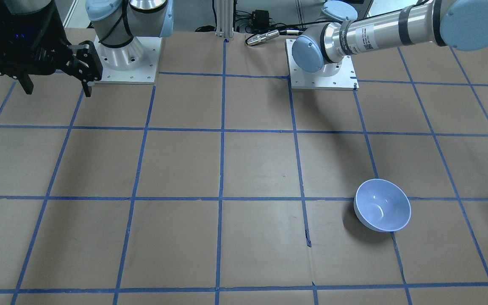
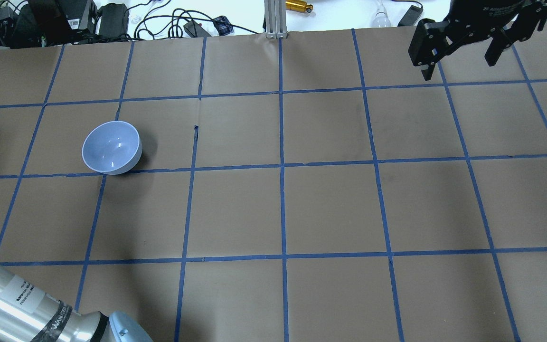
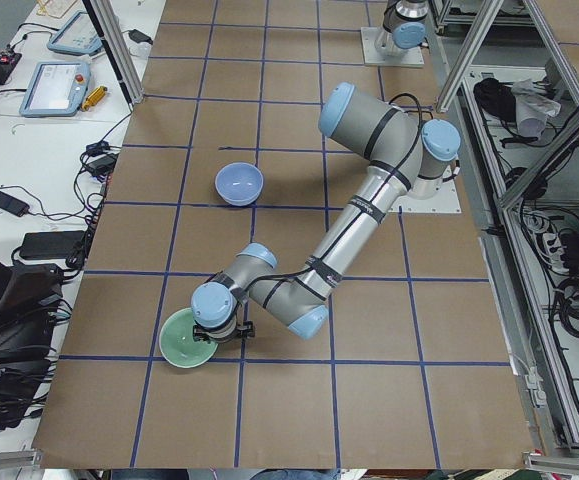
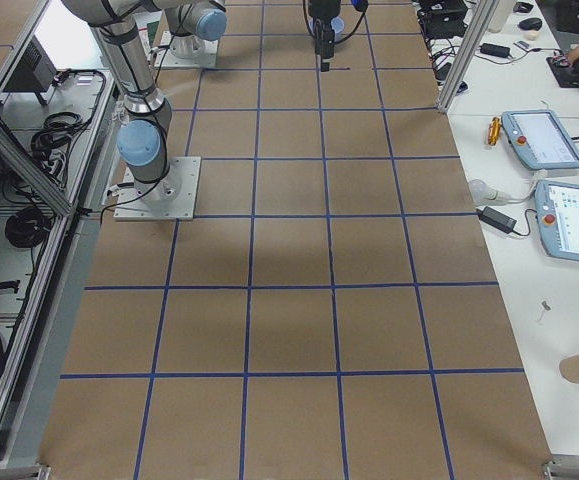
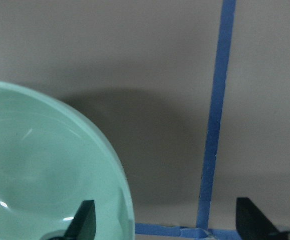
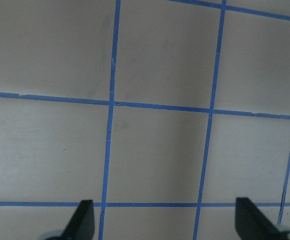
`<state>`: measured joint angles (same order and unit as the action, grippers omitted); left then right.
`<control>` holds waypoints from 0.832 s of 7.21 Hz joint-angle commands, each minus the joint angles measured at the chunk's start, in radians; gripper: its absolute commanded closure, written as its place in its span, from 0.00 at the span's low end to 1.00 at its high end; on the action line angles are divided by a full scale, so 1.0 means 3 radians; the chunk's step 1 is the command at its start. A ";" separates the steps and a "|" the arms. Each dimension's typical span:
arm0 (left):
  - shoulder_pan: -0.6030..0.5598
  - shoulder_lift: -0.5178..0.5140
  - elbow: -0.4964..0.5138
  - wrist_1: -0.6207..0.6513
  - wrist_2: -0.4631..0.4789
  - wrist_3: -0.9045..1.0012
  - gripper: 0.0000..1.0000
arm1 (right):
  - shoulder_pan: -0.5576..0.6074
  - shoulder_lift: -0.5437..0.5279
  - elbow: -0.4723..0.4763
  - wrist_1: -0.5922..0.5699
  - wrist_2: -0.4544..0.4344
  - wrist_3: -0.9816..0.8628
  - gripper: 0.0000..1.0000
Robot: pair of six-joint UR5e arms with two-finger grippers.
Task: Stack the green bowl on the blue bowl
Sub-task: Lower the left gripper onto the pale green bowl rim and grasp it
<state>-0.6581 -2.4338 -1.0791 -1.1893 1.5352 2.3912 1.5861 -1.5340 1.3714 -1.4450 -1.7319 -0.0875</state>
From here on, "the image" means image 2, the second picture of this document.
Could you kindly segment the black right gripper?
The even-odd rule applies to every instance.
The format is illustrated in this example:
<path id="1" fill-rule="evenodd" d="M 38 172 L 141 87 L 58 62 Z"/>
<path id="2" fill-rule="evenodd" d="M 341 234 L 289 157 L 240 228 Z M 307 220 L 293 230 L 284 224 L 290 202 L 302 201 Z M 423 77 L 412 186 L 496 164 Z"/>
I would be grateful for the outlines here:
<path id="1" fill-rule="evenodd" d="M 417 23 L 408 54 L 430 81 L 435 65 L 467 43 L 492 38 L 484 57 L 490 67 L 515 42 L 542 31 L 547 21 L 547 0 L 452 0 L 447 17 Z"/>

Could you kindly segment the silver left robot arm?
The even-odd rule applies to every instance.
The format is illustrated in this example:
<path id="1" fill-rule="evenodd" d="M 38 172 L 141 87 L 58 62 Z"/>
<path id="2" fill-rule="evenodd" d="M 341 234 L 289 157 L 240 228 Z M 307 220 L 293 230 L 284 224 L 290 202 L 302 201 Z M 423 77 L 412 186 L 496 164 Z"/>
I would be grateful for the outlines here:
<path id="1" fill-rule="evenodd" d="M 150 342 L 128 314 L 80 314 L 0 266 L 0 342 Z"/>

